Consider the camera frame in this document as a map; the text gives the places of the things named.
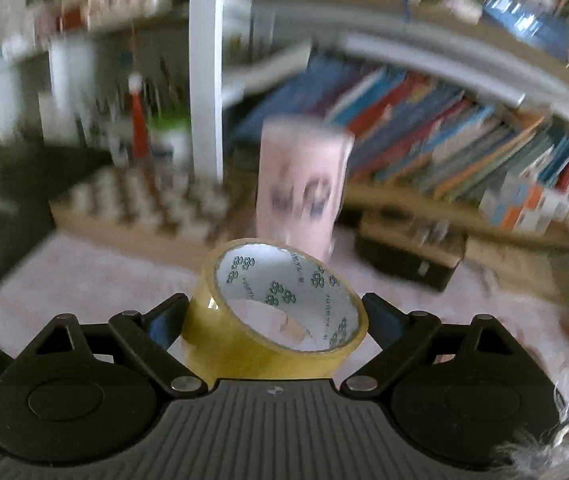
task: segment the wooden board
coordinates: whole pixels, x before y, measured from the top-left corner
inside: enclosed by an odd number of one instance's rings
[[[569,251],[569,231],[562,224],[551,222],[543,236],[507,231],[492,226],[472,206],[438,202],[409,187],[350,182],[344,191],[344,205],[354,209],[398,210],[422,219],[446,220],[453,227],[480,237],[546,250]]]
[[[151,231],[128,220],[114,222],[93,213],[79,212],[68,198],[52,202],[50,206],[61,231],[153,262],[198,272],[206,254],[216,245],[247,235],[255,216],[255,189],[251,180],[234,178],[232,207],[213,237],[203,243],[180,237],[174,231]]]

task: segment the bookshelf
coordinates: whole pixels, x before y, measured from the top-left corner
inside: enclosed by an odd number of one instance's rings
[[[505,30],[460,21],[435,4],[412,6],[407,16],[400,0],[192,0],[194,160],[206,176],[224,174],[222,112],[242,99],[225,84],[224,71],[212,71],[222,66],[218,45],[231,34],[241,37],[249,57],[311,40],[322,50],[431,73],[509,106],[550,109],[569,121],[569,67]],[[211,38],[214,43],[205,45]],[[543,237],[505,232],[471,206],[436,202],[403,187],[349,184],[345,204],[448,218],[485,237],[569,251],[569,231],[560,224]]]

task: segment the packing tape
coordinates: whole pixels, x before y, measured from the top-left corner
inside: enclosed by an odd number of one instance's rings
[[[305,329],[314,351],[283,346],[245,324],[229,303],[260,302]],[[183,326],[184,356],[210,386],[222,378],[331,377],[366,336],[362,300],[313,257],[261,239],[235,240],[205,261]]]

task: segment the wooden crate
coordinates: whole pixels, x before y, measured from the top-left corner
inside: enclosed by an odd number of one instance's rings
[[[204,243],[172,234],[170,230],[150,231],[131,219],[113,222],[97,214],[81,213],[72,207],[70,197],[52,202],[51,210],[58,229],[123,253],[161,264],[171,264],[199,271],[206,254],[215,246],[243,238],[255,217],[255,183],[237,175],[225,184],[231,208],[213,235]]]

